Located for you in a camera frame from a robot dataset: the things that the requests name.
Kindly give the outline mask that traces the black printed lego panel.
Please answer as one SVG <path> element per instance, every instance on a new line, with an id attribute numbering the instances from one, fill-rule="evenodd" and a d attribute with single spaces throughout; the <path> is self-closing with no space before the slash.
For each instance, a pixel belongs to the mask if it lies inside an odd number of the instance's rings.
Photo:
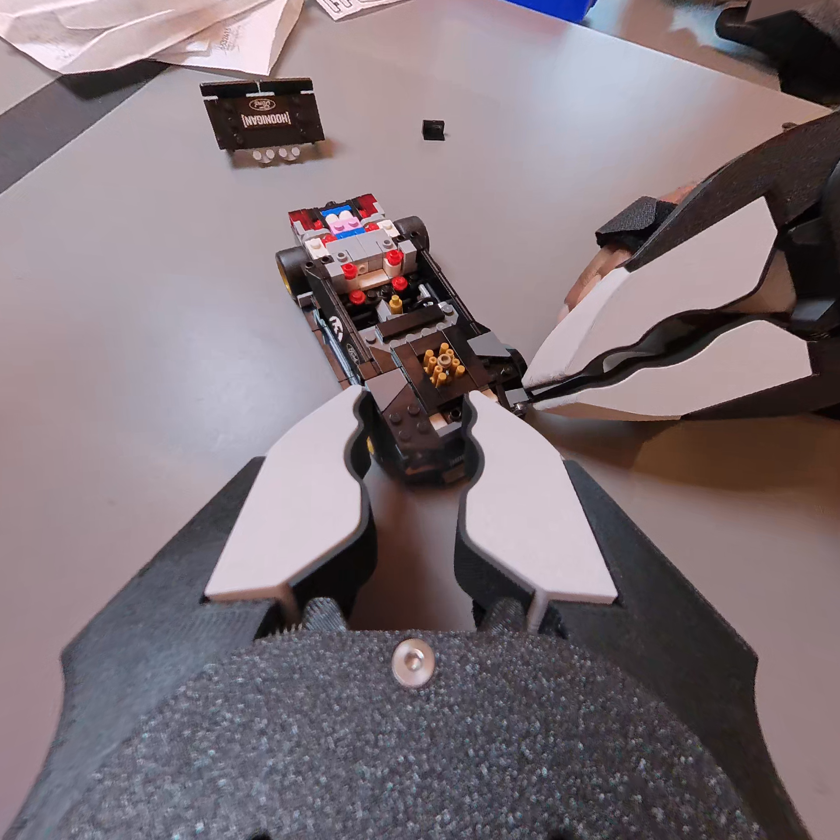
<path id="1" fill-rule="evenodd" d="M 325 140 L 311 78 L 205 81 L 200 91 L 217 146 L 229 156 L 291 163 L 302 146 Z"/>

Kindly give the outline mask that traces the white printed paper sheet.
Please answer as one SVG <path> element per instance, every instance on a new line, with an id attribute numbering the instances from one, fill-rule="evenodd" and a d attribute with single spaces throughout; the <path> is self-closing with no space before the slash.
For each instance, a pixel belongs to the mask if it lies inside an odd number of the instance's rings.
<path id="1" fill-rule="evenodd" d="M 394 4 L 404 3 L 404 1 L 351 1 L 351 0 L 318 0 L 316 3 L 320 8 L 330 16 L 332 21 L 338 22 L 340 20 L 367 14 L 380 7 L 388 7 Z"/>

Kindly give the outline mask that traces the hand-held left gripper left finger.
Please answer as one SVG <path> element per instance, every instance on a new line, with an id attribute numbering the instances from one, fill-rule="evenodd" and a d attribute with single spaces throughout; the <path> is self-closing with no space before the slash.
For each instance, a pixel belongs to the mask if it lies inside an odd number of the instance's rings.
<path id="1" fill-rule="evenodd" d="M 316 597 L 345 617 L 376 566 L 363 477 L 371 465 L 369 391 L 352 385 L 285 432 L 266 454 L 205 587 L 213 602 L 273 600 L 296 622 Z"/>

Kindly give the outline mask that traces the black rounded object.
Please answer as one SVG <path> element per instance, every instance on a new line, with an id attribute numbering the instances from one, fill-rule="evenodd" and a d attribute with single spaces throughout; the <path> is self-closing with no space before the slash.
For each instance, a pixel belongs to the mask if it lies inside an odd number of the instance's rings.
<path id="1" fill-rule="evenodd" d="M 839 103 L 838 2 L 774 2 L 728 6 L 715 23 L 718 36 L 761 53 L 776 69 L 782 92 Z"/>

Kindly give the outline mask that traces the person's right hand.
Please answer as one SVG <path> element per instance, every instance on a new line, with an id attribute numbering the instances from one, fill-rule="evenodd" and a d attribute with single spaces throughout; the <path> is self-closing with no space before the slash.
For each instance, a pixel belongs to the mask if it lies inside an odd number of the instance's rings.
<path id="1" fill-rule="evenodd" d="M 599 250 L 567 294 L 558 321 L 561 322 L 612 270 L 635 255 L 697 184 L 683 185 L 658 198 L 641 196 L 600 226 L 595 232 Z"/>

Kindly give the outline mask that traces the black lego car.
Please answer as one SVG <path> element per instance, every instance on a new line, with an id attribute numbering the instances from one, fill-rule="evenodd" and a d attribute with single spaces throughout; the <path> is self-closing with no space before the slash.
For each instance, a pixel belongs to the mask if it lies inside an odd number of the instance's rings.
<path id="1" fill-rule="evenodd" d="M 471 314 L 420 217 L 394 221 L 366 193 L 288 219 L 297 246 L 276 253 L 280 276 L 342 387 L 372 393 L 371 455 L 406 483 L 463 479 L 465 395 L 510 411 L 505 391 L 522 388 L 522 355 Z"/>

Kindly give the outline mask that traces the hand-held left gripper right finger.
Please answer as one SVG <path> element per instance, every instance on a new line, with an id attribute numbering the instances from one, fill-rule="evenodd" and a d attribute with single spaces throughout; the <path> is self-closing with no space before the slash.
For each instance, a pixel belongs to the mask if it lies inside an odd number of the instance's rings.
<path id="1" fill-rule="evenodd" d="M 486 611 L 517 600 L 530 632 L 552 602 L 613 604 L 616 586 L 560 453 L 480 392 L 465 397 L 464 429 L 460 587 Z"/>

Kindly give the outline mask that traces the white printed paper bag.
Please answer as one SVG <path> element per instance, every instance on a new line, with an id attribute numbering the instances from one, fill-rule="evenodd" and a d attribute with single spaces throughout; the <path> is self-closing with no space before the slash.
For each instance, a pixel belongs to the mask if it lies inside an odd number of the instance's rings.
<path id="1" fill-rule="evenodd" d="M 158 52 L 155 60 L 183 67 L 242 72 L 267 77 L 303 1 L 271 1 L 209 26 Z"/>

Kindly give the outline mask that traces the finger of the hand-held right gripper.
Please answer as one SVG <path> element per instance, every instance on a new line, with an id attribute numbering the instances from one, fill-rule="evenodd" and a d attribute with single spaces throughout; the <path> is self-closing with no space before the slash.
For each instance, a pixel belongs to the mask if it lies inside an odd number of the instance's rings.
<path id="1" fill-rule="evenodd" d="M 533 388 L 579 374 L 603 354 L 629 348 L 662 321 L 735 306 L 790 312 L 795 290 L 764 197 L 644 266 L 614 268 L 565 315 L 523 381 Z"/>
<path id="2" fill-rule="evenodd" d="M 535 395 L 539 411 L 650 422 L 680 419 L 812 374 L 809 343 L 769 320 L 742 320 L 705 343 L 562 395 Z"/>

